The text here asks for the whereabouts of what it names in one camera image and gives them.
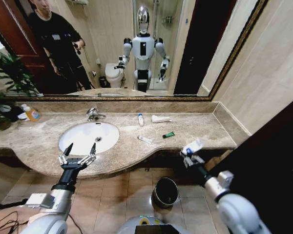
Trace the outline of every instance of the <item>green leaves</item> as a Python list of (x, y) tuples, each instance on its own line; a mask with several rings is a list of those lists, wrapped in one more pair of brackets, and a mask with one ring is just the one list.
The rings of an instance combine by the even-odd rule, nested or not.
[(28, 96), (39, 93), (33, 81), (33, 76), (21, 62), (21, 58), (0, 53), (0, 79), (6, 78), (11, 79), (11, 81), (5, 83), (6, 85), (10, 84), (6, 89), (7, 91), (25, 93)]

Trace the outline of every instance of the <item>green tube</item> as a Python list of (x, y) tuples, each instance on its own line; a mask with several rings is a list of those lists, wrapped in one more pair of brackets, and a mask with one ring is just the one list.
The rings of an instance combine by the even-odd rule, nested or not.
[(171, 132), (171, 133), (167, 133), (167, 134), (163, 135), (163, 138), (165, 139), (165, 138), (167, 138), (167, 137), (172, 137), (172, 136), (174, 136), (174, 135), (175, 135), (175, 133), (173, 133), (173, 132)]

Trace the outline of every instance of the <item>white bottle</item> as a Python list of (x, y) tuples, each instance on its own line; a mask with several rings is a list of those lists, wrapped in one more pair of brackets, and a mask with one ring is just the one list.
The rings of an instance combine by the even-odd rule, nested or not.
[(139, 121), (140, 126), (143, 126), (143, 117), (142, 117), (141, 113), (138, 114), (138, 121)]

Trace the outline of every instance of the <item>soap dispenser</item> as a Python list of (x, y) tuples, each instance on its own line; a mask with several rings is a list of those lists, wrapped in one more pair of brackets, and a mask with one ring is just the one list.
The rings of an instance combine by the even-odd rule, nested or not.
[(26, 104), (23, 104), (22, 108), (26, 112), (27, 117), (31, 121), (36, 122), (41, 118), (41, 115), (36, 110), (34, 110), (33, 108), (30, 108)]

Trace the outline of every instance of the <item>mirror frame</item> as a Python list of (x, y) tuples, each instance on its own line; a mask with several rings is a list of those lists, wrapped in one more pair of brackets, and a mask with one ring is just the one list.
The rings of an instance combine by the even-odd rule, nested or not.
[(228, 71), (232, 67), (236, 57), (241, 51), (245, 41), (247, 40), (251, 30), (255, 26), (261, 12), (266, 6), (268, 0), (258, 0), (247, 23), (245, 24), (237, 42), (235, 43), (229, 57), (226, 60), (213, 88), (207, 97), (198, 97), (189, 95), (188, 97), (169, 96), (169, 97), (83, 97), (73, 95), (45, 95), (44, 97), (4, 97), (6, 101), (212, 101), (217, 90), (222, 84)]

